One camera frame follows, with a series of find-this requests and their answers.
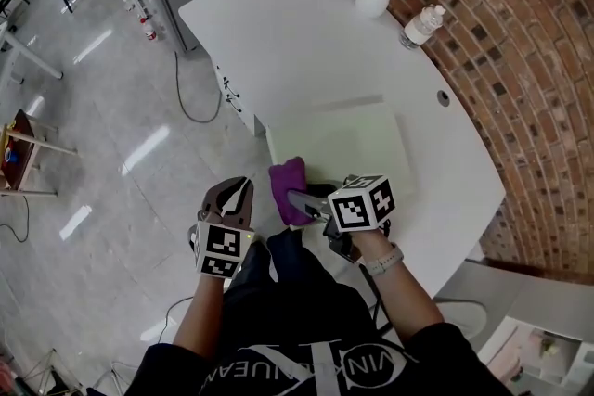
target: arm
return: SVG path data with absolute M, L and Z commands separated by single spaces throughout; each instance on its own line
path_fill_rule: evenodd
M 174 338 L 174 345 L 211 359 L 216 351 L 225 279 L 202 275 L 194 299 Z
M 366 262 L 376 261 L 392 251 L 392 245 L 379 231 L 351 234 Z M 378 287 L 388 318 L 403 343 L 419 330 L 444 322 L 444 317 L 417 279 L 399 262 L 373 280 Z

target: small red object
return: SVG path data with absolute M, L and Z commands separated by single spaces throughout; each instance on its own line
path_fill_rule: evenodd
M 157 33 L 155 29 L 152 27 L 152 24 L 149 22 L 148 19 L 142 18 L 140 19 L 140 23 L 142 24 L 142 30 L 144 31 L 145 35 L 149 40 L 154 40 L 157 38 Z

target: black and white marker cube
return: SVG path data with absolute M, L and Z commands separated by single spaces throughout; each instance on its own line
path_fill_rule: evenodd
M 362 175 L 328 197 L 341 232 L 376 229 L 396 208 L 386 175 Z
M 252 238 L 253 231 L 198 222 L 198 272 L 232 279 L 248 252 Z

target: water bottle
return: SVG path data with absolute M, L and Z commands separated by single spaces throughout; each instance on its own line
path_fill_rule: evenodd
M 155 32 L 155 29 L 146 18 L 143 17 L 142 19 L 140 19 L 140 23 L 142 23 L 142 30 L 144 31 L 145 35 L 149 40 L 154 40 L 155 38 L 157 38 L 157 33 Z
M 409 50 L 423 45 L 433 32 L 444 24 L 446 10 L 442 6 L 426 6 L 400 34 L 400 42 Z
M 134 3 L 130 0 L 123 0 L 123 7 L 126 9 L 126 12 L 132 12 L 134 8 Z

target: table grommet hole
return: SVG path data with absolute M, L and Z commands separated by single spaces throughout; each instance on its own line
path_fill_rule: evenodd
M 441 104 L 444 108 L 449 106 L 449 96 L 447 95 L 446 91 L 439 90 L 437 92 L 437 101 Z

